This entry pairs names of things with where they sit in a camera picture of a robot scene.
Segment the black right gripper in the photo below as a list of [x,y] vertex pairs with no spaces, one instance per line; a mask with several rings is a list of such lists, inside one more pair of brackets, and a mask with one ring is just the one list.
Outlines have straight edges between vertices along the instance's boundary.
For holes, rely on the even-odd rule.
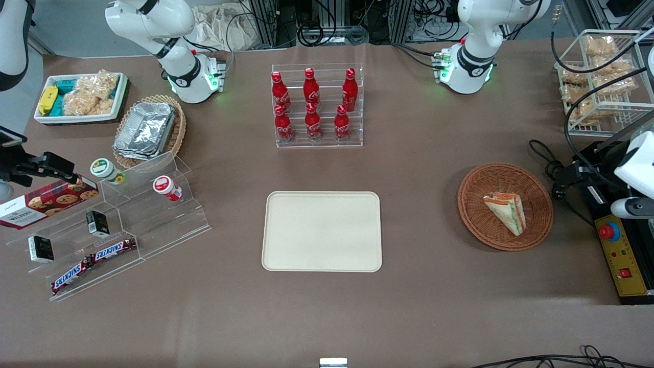
[[33,176],[45,177],[45,170],[62,180],[77,180],[75,164],[51,152],[29,154],[24,148],[1,149],[2,180],[29,187]]

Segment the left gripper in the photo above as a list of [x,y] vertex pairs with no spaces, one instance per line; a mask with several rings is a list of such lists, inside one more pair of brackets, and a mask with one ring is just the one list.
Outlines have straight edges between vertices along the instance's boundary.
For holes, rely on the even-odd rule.
[[622,161],[622,153],[581,153],[577,161],[554,171],[555,187],[577,186],[582,165],[585,171],[579,188],[584,198],[621,198],[622,181],[614,171]]

